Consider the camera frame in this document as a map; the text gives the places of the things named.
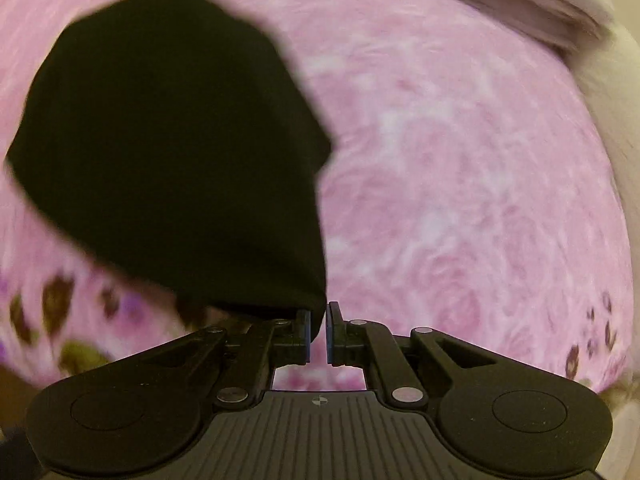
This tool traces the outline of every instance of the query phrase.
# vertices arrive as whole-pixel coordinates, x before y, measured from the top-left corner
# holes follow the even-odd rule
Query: ribbed black surface
[[[388,410],[372,392],[268,392],[252,410],[217,416],[188,453],[138,478],[497,480],[449,453],[420,415]]]

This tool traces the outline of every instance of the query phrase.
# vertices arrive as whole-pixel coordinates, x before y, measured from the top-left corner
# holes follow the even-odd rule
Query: pink fabric
[[[0,0],[0,142],[67,23],[113,0]],[[569,71],[543,46],[456,0],[219,0],[279,39],[337,139],[321,182],[329,297],[398,334],[432,326],[581,380],[613,382],[631,341],[632,282],[609,160]],[[61,348],[121,358],[184,333],[162,291],[123,282],[0,180],[4,359],[47,384]],[[60,329],[43,288],[74,280]],[[120,298],[107,316],[105,287]],[[7,314],[20,292],[20,339]],[[276,386],[361,388],[314,362]]]

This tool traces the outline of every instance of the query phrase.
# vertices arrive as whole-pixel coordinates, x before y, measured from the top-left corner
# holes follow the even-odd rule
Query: circular cap
[[[88,430],[121,430],[136,423],[145,413],[145,401],[134,392],[99,390],[79,397],[71,416]]]
[[[243,390],[242,388],[236,388],[236,387],[222,388],[218,392],[218,400],[221,400],[222,402],[229,402],[229,403],[242,402],[248,396],[249,394],[245,390]]]
[[[46,388],[27,414],[38,459],[65,476],[129,478],[176,456],[200,429],[200,401],[188,392],[142,385],[87,391],[74,379]]]
[[[566,408],[543,392],[508,392],[494,402],[494,415],[507,428],[523,433],[545,433],[566,420]]]
[[[438,407],[442,436],[468,460],[503,475],[564,478],[595,467],[609,440],[606,405],[580,384],[529,373],[530,381],[504,377],[527,388],[482,386],[478,379],[450,389]]]
[[[398,402],[418,402],[424,397],[424,394],[418,388],[410,386],[396,388],[391,395]]]

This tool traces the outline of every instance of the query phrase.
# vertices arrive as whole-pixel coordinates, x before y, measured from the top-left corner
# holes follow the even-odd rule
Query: pink floral fabric
[[[2,150],[57,35],[111,1],[0,0]],[[319,201],[346,318],[431,326],[597,391],[617,378],[632,336],[625,221],[560,59],[456,0],[217,1],[277,39],[335,136]],[[171,294],[79,251],[6,173],[0,201],[0,350],[25,378],[186,332]],[[323,335],[312,354],[275,386],[364,387],[324,364]]]

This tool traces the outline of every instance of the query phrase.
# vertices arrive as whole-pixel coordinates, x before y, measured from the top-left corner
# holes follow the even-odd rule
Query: floral pattern
[[[113,0],[0,0],[0,150],[76,16]],[[432,326],[601,391],[631,342],[625,221],[572,77],[456,0],[217,0],[280,45],[334,134],[319,186],[328,295],[398,334]],[[95,262],[0,176],[0,342],[34,384],[185,334],[193,312]],[[362,388],[313,362],[275,386]]]

